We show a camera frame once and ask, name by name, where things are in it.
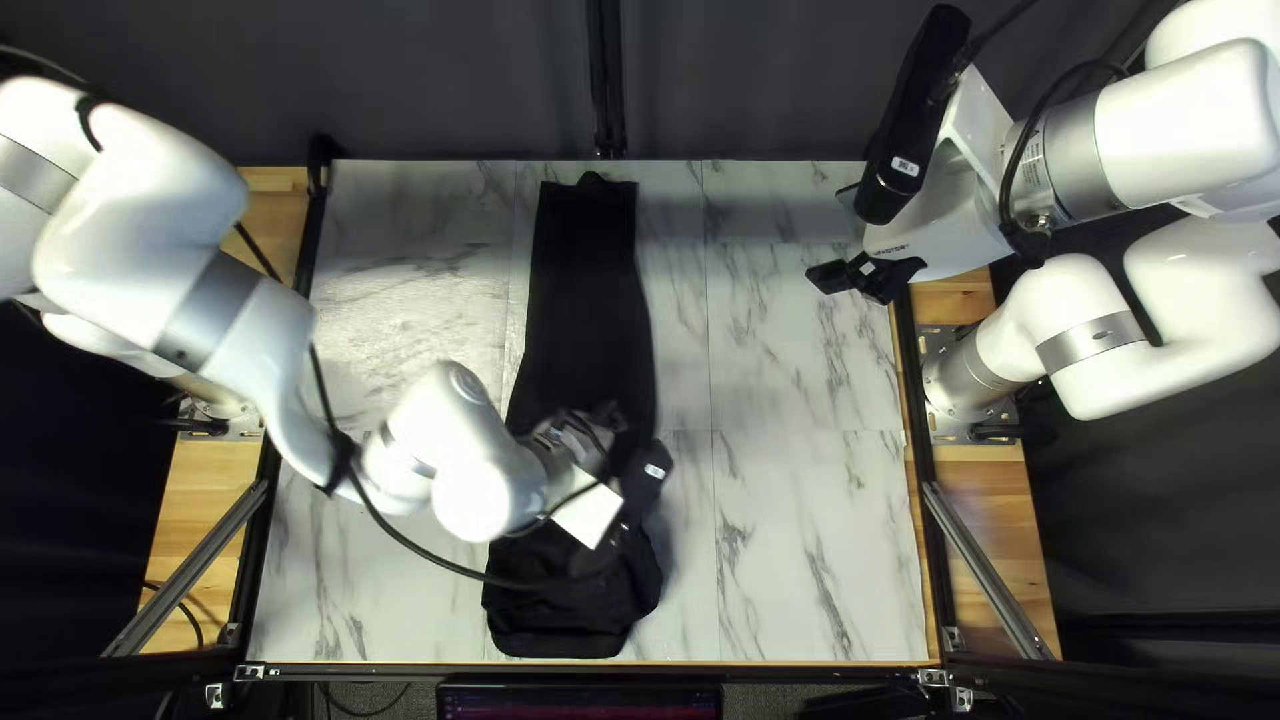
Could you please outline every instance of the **black curtain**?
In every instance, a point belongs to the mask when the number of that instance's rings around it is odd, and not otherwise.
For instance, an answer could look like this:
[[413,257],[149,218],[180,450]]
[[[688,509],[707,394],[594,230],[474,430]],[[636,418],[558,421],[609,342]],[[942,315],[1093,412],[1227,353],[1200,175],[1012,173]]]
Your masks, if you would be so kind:
[[137,610],[173,389],[0,302],[0,616],[27,664],[95,657]]
[[[980,29],[1015,0],[952,0]],[[9,0],[52,58],[238,164],[590,158],[588,0]],[[621,0],[631,158],[860,159],[933,0]],[[1041,0],[978,67],[1010,113],[1175,0]]]

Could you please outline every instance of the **garment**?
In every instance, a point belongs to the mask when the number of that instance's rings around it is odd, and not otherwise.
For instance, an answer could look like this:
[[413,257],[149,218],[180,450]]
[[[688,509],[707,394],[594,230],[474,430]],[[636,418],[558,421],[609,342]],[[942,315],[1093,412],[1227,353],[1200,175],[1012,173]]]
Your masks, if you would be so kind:
[[490,574],[554,579],[535,592],[485,585],[481,605],[507,655],[612,657],[658,603],[662,570],[639,521],[655,478],[640,469],[646,457],[659,465],[666,457],[669,470],[671,459],[653,439],[657,380],[635,260],[636,187],[589,172],[575,186],[544,182],[539,195],[525,355],[507,428],[521,437],[557,410],[616,404],[626,427],[609,448],[608,473],[620,478],[627,505],[626,521],[596,550],[556,523],[489,544]]

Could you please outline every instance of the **white marble tile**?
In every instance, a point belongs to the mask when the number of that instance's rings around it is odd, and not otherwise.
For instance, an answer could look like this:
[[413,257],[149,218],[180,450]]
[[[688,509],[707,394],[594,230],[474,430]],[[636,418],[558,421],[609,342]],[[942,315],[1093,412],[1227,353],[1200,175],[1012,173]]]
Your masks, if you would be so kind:
[[[504,407],[524,346],[539,183],[573,183],[586,169],[639,181],[658,434],[676,471],[645,523],[667,573],[663,598],[616,660],[920,660],[888,318],[804,279],[809,265],[847,254],[831,193],[856,172],[764,165],[338,164],[312,293],[335,411],[362,437],[439,357],[475,370]],[[714,223],[704,202],[718,202]],[[429,510],[394,521],[484,568],[485,547],[453,539]],[[285,470],[248,657],[511,660],[488,637],[480,591]]]
[[[355,438],[436,359],[500,387],[513,179],[511,163],[335,169],[311,299],[334,413]],[[430,509],[393,521],[445,557],[484,568],[485,546],[456,539]],[[266,559],[251,657],[484,657],[479,583],[424,562],[364,507],[325,498],[288,469]]]
[[716,428],[902,428],[888,311],[804,277],[847,256],[847,245],[707,246]]
[[383,261],[508,245],[515,172],[511,160],[338,160],[317,268],[330,258]]
[[864,163],[704,160],[707,242],[850,242],[836,191]]
[[714,436],[726,661],[927,657],[900,432]]
[[700,163],[684,160],[518,164],[507,354],[499,410],[506,414],[506,402],[524,355],[529,259],[539,188],[544,181],[575,184],[586,170],[595,170],[608,181],[640,183],[636,197],[636,264],[653,332],[658,430],[707,429],[710,427],[710,396]]
[[[392,520],[471,568],[485,546],[453,538],[430,510]],[[385,536],[365,509],[280,474],[247,657],[273,662],[466,662],[488,643],[480,583],[435,568]]]

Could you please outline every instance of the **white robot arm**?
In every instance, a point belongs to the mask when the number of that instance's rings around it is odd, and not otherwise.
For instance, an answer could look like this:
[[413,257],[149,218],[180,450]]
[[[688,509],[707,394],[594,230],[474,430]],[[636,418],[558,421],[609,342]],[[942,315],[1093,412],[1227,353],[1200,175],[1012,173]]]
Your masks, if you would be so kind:
[[[72,345],[247,398],[284,460],[323,487],[337,450],[302,395],[315,391],[303,370],[315,311],[219,251],[246,202],[234,168],[164,123],[47,79],[0,85],[0,299],[44,310]],[[577,432],[549,427],[540,445],[517,442],[480,380],[439,363],[355,466],[380,512],[407,515],[430,500],[442,525],[471,542],[529,525],[589,487],[550,519],[594,547],[621,497],[591,475],[603,457],[571,452],[562,430]],[[335,492],[360,502],[349,480]]]
[[913,259],[919,282],[1009,255],[997,197],[1010,163],[1012,217],[1046,237],[1171,202],[1193,217],[1124,259],[1162,345],[1148,342],[1097,260],[1052,258],[927,359],[932,411],[980,423],[1006,393],[1048,375],[1066,410],[1091,420],[1280,347],[1280,309],[1261,281],[1280,270],[1280,240],[1263,222],[1280,213],[1280,3],[1192,0],[1156,28],[1146,60],[1143,73],[1050,108],[1018,159],[1007,155],[1025,123],[969,68],[923,188],[892,222],[865,225],[861,263]]

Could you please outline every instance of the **metal bracket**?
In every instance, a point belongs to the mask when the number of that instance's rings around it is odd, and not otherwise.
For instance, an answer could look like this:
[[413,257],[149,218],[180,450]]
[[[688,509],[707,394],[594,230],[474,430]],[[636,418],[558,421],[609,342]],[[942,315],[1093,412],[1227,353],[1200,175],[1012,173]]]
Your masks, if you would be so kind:
[[951,712],[969,712],[970,710],[973,710],[973,691],[951,688]]
[[218,632],[218,647],[236,647],[239,644],[241,624],[239,623],[227,623],[223,625],[221,630]]
[[232,680],[237,683],[252,683],[255,680],[265,680],[268,676],[279,675],[280,670],[278,667],[271,667],[270,670],[266,665],[260,664],[246,664],[236,666],[236,675]]
[[[931,355],[946,352],[947,343],[956,337],[955,331],[964,325],[915,325],[915,340],[919,343],[920,363]],[[924,401],[924,413],[929,419],[929,439],[932,445],[1016,445],[1014,438],[972,438],[968,420],[957,420],[946,413],[933,407],[928,400]],[[1012,398],[1005,397],[986,411],[989,425],[1016,425],[1018,406]]]
[[947,652],[965,652],[969,650],[969,647],[964,644],[964,635],[960,634],[960,628],[956,628],[955,625],[942,626],[942,650]]
[[205,685],[205,705],[210,710],[227,708],[227,683],[209,683]]
[[[252,405],[244,405],[239,410],[242,411],[241,415],[227,419],[227,434],[224,436],[183,430],[180,437],[182,439],[201,442],[262,442],[265,432],[262,415]],[[225,415],[227,413],[211,407],[207,401],[193,400],[189,396],[183,398],[182,405],[178,407],[178,416],[191,420],[216,420],[220,416],[225,419]]]
[[960,519],[960,514],[947,501],[938,483],[933,480],[920,483],[920,498],[924,501],[924,506],[929,509],[929,514],[938,521],[938,525],[946,533],[947,539],[951,541],[956,552],[960,553],[961,560],[964,560],[969,571],[973,573],[974,579],[978,580],[978,587],[982,588],[982,593],[987,596],[987,602],[996,611],[1000,624],[1009,633],[1010,639],[1014,641],[1018,653],[1029,660],[1055,660],[1053,652],[1044,643],[1044,638],[1041,637],[1039,630],[1027,618],[1023,606],[1019,605],[1018,598],[1014,597],[1009,585],[1005,584],[1000,573],[996,571],[996,566],[991,564],[991,560],[982,551],[982,546],[978,544],[978,541],[964,524],[964,520]]
[[922,688],[945,688],[951,684],[950,675],[942,667],[920,667],[915,671],[915,680]]

